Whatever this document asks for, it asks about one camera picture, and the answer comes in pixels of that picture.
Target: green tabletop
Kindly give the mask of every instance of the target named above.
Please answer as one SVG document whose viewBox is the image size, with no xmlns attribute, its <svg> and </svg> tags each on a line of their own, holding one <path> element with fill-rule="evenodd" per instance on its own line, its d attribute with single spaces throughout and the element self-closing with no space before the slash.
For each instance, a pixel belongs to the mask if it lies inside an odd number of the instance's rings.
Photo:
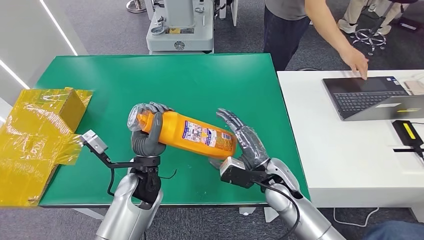
<svg viewBox="0 0 424 240">
<path fill-rule="evenodd" d="M 127 162 L 134 153 L 127 117 L 138 103 L 163 103 L 178 113 L 218 126 L 217 108 L 237 114 L 253 127 L 270 157 L 283 160 L 308 188 L 287 116 L 279 81 L 269 54 L 58 56 L 35 86 L 73 87 L 94 91 L 76 131 L 92 129 L 108 145 L 113 162 Z M 237 147 L 236 156 L 241 153 Z M 259 204 L 258 186 L 245 189 L 220 181 L 219 171 L 205 156 L 171 146 L 161 155 L 159 175 L 168 205 Z M 115 190 L 126 169 L 115 171 Z M 84 147 L 75 165 L 62 165 L 44 193 L 41 206 L 109 205 L 110 170 Z"/>
</svg>

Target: clear bottle cap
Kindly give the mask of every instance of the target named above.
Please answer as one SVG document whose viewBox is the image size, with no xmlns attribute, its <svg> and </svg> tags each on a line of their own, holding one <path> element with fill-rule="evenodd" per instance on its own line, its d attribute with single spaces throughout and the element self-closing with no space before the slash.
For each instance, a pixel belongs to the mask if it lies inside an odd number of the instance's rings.
<svg viewBox="0 0 424 240">
<path fill-rule="evenodd" d="M 144 105 L 142 103 L 139 103 L 135 105 L 128 115 L 128 121 L 126 122 L 126 126 L 131 132 L 137 132 L 140 131 L 142 128 L 146 125 L 147 120 L 147 110 L 145 109 Z M 143 122 L 140 122 L 137 119 L 138 115 L 142 115 L 142 119 L 144 119 Z"/>
</svg>

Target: gray carpet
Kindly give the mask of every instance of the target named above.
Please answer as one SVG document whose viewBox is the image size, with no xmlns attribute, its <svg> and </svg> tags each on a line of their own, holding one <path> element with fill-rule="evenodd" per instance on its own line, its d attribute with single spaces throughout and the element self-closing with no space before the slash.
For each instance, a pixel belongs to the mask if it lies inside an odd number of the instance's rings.
<svg viewBox="0 0 424 240">
<path fill-rule="evenodd" d="M 147 54 L 145 36 L 149 26 L 146 13 L 126 11 L 126 0 L 61 0 L 87 51 L 91 55 Z M 336 19 L 343 16 L 349 0 L 329 0 Z M 215 24 L 217 53 L 261 52 L 263 47 L 262 0 L 242 0 L 237 27 L 231 17 Z M 360 27 L 373 20 L 362 16 Z M 370 57 L 369 69 L 424 69 L 424 33 L 410 33 L 394 27 L 388 35 L 387 48 Z M 367 53 L 366 47 L 359 47 Z M 337 52 L 309 27 L 288 70 L 314 67 L 322 70 L 348 70 Z M 333 222 L 333 210 L 320 209 Z M 372 208 L 337 210 L 340 221 L 363 224 Z M 72 209 L 0 209 L 0 240 L 85 240 L 93 239 L 99 220 Z M 360 240 L 364 232 L 387 220 L 415 222 L 406 208 L 383 208 L 369 220 L 367 228 L 333 223 L 348 240 Z M 287 228 L 277 219 L 265 223 L 264 212 L 257 209 L 249 216 L 239 215 L 237 208 L 160 208 L 151 228 L 149 240 L 273 240 Z"/>
<path fill-rule="evenodd" d="M 373 208 L 337 209 L 337 220 L 363 224 Z M 416 222 L 406 208 L 382 208 L 371 216 L 366 228 L 333 222 L 333 209 L 320 211 L 347 240 L 360 240 L 365 231 L 388 220 Z M 0 240 L 89 240 L 94 239 L 100 220 L 72 209 L 0 209 Z M 275 240 L 284 232 L 279 219 L 265 223 L 264 211 L 249 216 L 238 208 L 160 208 L 148 240 Z"/>
</svg>

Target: gray t-shirt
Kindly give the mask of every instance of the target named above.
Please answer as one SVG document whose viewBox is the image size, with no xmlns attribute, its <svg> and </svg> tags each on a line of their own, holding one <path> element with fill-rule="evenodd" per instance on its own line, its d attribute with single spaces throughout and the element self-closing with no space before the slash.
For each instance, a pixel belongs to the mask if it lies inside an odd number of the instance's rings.
<svg viewBox="0 0 424 240">
<path fill-rule="evenodd" d="M 306 17 L 305 0 L 265 0 L 265 6 L 272 14 L 285 20 Z"/>
</svg>

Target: laptop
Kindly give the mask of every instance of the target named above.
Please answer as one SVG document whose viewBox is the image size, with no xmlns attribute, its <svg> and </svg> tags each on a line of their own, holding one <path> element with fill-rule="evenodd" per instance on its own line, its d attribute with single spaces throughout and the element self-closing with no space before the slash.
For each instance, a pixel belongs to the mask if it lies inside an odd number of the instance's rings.
<svg viewBox="0 0 424 240">
<path fill-rule="evenodd" d="M 343 121 L 424 118 L 424 95 L 409 95 L 393 76 L 325 78 Z"/>
</svg>

